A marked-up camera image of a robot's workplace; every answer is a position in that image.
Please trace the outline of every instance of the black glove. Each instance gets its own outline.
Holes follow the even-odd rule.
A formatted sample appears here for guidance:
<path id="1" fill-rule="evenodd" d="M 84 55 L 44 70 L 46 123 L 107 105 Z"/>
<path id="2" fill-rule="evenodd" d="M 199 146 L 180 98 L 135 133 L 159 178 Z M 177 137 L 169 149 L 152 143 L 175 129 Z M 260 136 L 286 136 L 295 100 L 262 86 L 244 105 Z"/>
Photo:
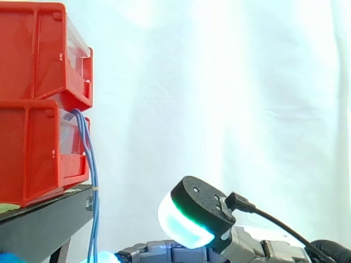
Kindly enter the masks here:
<path id="1" fill-rule="evenodd" d="M 311 242 L 312 245 L 320 249 L 324 254 L 331 257 L 336 263 L 351 263 L 351 250 L 343 247 L 342 245 L 329 240 L 316 240 Z M 317 263 L 321 262 L 313 253 L 306 249 L 312 261 Z"/>

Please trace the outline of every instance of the metal bolt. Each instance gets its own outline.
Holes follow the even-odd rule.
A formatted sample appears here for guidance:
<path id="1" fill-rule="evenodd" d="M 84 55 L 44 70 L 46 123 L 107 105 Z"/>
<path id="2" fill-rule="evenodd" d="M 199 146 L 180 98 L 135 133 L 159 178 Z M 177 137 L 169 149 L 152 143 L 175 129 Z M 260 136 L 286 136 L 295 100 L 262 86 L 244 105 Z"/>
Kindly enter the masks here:
<path id="1" fill-rule="evenodd" d="M 93 197 L 89 196 L 86 200 L 86 210 L 93 211 Z"/>

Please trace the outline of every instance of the cable connector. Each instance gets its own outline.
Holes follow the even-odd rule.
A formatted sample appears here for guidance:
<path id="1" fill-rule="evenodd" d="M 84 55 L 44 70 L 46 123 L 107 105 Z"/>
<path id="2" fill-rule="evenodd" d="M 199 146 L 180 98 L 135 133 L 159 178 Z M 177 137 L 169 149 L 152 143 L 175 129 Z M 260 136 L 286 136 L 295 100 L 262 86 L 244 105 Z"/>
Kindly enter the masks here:
<path id="1" fill-rule="evenodd" d="M 247 213 L 255 213 L 256 211 L 256 206 L 254 204 L 250 203 L 245 197 L 234 192 L 225 199 L 225 203 L 232 211 L 235 209 Z"/>

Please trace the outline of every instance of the blue glove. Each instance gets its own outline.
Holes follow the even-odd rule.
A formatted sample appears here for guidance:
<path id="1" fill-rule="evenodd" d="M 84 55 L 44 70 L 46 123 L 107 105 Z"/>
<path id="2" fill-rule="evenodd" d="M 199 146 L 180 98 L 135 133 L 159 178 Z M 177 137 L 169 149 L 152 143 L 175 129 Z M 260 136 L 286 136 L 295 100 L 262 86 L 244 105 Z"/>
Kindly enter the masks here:
<path id="1" fill-rule="evenodd" d="M 26 263 L 23 260 L 20 260 L 13 254 L 1 254 L 0 263 Z"/>

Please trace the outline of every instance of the glowing green light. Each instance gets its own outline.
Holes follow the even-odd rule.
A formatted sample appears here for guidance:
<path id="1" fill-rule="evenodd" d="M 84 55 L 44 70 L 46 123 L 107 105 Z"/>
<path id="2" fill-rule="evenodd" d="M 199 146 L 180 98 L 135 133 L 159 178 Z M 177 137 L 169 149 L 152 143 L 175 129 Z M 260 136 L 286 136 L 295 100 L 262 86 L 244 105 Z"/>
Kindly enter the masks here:
<path id="1" fill-rule="evenodd" d="M 203 247 L 214 235 L 199 226 L 177 209 L 169 193 L 158 208 L 158 221 L 165 233 L 179 244 L 193 249 Z"/>

